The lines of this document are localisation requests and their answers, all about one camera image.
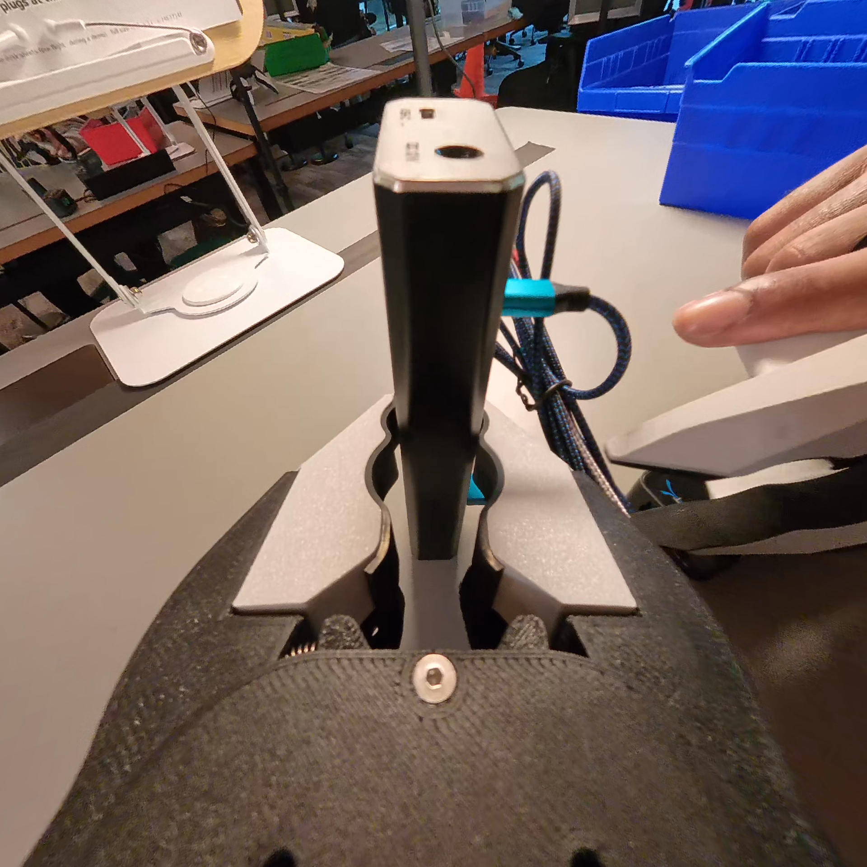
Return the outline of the black box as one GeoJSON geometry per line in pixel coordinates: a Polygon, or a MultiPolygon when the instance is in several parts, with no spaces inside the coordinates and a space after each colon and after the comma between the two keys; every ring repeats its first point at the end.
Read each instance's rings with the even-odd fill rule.
{"type": "Polygon", "coordinates": [[[104,201],[164,178],[174,171],[175,167],[168,150],[160,149],[89,177],[82,177],[81,184],[98,201],[104,201]]]}

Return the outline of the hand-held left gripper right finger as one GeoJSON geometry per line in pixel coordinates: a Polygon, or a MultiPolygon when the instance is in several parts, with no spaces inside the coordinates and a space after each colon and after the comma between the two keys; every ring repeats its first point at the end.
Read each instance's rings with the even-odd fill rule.
{"type": "Polygon", "coordinates": [[[569,466],[493,405],[474,467],[474,567],[502,618],[633,615],[638,605],[569,466]]]}

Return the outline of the grey metal pole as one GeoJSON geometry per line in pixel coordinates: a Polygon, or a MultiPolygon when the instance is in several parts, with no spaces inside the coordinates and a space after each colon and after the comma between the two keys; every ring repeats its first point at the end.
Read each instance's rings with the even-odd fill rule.
{"type": "Polygon", "coordinates": [[[433,81],[426,30],[426,6],[423,1],[406,1],[406,16],[414,54],[415,74],[419,96],[434,96],[433,81]]]}

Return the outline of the printed instruction sheet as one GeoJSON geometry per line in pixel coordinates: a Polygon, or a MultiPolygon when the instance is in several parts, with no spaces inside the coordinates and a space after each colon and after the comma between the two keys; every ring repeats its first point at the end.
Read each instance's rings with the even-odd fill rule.
{"type": "Polygon", "coordinates": [[[1,81],[65,70],[242,16],[236,1],[3,1],[1,81]]]}

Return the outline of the dark grey usb hub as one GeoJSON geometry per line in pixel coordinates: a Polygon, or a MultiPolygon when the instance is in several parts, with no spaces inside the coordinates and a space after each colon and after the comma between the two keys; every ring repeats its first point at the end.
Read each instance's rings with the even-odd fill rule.
{"type": "Polygon", "coordinates": [[[386,103],[373,168],[410,545],[457,554],[526,183],[494,110],[386,103]]]}

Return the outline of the white document stand wooden board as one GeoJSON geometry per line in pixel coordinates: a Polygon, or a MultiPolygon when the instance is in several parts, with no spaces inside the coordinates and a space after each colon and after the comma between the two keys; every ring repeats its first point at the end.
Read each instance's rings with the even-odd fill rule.
{"type": "Polygon", "coordinates": [[[252,56],[263,31],[264,5],[240,5],[243,16],[235,23],[157,38],[102,60],[2,82],[2,138],[115,109],[171,86],[248,222],[245,238],[144,288],[129,288],[97,262],[2,155],[4,171],[118,295],[117,302],[94,317],[90,330],[114,377],[128,387],[165,381],[308,297],[344,267],[339,255],[298,234],[261,225],[183,89],[252,56]]]}

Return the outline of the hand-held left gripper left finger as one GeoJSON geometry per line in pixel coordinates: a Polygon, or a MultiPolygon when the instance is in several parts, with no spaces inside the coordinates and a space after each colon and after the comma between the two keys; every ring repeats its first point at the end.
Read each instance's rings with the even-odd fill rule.
{"type": "Polygon", "coordinates": [[[382,396],[295,473],[233,601],[244,615],[401,619],[385,503],[398,479],[393,396],[382,396]]]}

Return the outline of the orange traffic cone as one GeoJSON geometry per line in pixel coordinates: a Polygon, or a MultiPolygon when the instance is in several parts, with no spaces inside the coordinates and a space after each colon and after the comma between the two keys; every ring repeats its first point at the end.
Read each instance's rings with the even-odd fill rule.
{"type": "Polygon", "coordinates": [[[466,51],[459,81],[457,81],[457,86],[452,93],[461,99],[489,102],[488,95],[485,93],[485,47],[483,42],[466,51]]]}

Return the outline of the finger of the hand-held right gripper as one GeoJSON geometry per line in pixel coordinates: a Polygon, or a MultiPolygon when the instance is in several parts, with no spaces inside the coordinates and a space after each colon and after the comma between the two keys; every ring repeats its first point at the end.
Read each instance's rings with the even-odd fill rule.
{"type": "Polygon", "coordinates": [[[866,453],[865,331],[738,348],[747,378],[609,440],[611,462],[729,478],[866,453]]]}

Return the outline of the green box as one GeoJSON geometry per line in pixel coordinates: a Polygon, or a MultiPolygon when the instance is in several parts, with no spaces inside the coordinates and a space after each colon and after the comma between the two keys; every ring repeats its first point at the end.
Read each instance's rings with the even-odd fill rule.
{"type": "Polygon", "coordinates": [[[265,71],[273,77],[316,70],[330,59],[327,40],[314,29],[266,30],[265,71]]]}

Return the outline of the large blue storage bin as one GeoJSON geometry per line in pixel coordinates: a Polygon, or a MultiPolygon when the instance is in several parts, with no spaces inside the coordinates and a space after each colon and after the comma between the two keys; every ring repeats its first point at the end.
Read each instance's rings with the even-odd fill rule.
{"type": "Polygon", "coordinates": [[[753,6],[726,3],[667,12],[590,40],[578,84],[577,111],[677,122],[688,60],[753,6]]]}
{"type": "Polygon", "coordinates": [[[686,71],[661,205],[755,219],[865,145],[865,2],[759,4],[686,71]]]}

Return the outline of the long wooden desk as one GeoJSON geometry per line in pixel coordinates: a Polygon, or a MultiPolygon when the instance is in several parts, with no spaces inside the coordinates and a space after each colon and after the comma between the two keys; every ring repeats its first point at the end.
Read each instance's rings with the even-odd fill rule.
{"type": "MultiPolygon", "coordinates": [[[[192,146],[192,153],[174,162],[174,172],[120,193],[104,201],[84,201],[85,188],[69,164],[37,167],[27,171],[47,188],[60,188],[79,201],[76,213],[65,219],[72,233],[79,233],[122,213],[179,191],[201,179],[219,176],[213,158],[196,136],[192,126],[181,121],[170,124],[176,139],[192,146]]],[[[49,217],[6,173],[1,179],[1,262],[31,253],[61,239],[49,217]]]]}
{"type": "MultiPolygon", "coordinates": [[[[453,37],[448,42],[444,38],[446,49],[456,55],[461,51],[504,36],[515,30],[526,27],[522,17],[513,18],[510,14],[487,19],[462,28],[460,38],[453,37]]],[[[267,89],[254,90],[253,105],[259,125],[266,132],[271,132],[301,118],[307,117],[324,109],[329,109],[339,103],[344,103],[356,95],[368,93],[383,87],[393,81],[405,78],[415,72],[415,61],[411,51],[398,53],[390,51],[386,43],[405,42],[409,38],[409,27],[392,29],[379,36],[367,38],[359,42],[347,44],[331,53],[331,62],[336,66],[356,70],[367,70],[370,76],[364,79],[357,77],[350,80],[349,74],[337,76],[337,83],[322,93],[298,91],[288,83],[279,84],[279,92],[272,93],[267,89]]],[[[196,109],[204,124],[218,129],[247,137],[253,137],[254,127],[249,120],[241,102],[229,99],[219,103],[212,109],[196,109]]]]}

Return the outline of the person's right hand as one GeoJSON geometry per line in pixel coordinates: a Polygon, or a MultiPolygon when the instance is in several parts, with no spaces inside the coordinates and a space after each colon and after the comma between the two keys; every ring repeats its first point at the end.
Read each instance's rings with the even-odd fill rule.
{"type": "Polygon", "coordinates": [[[685,304],[673,327],[704,348],[866,329],[866,147],[762,213],[741,280],[685,304]]]}

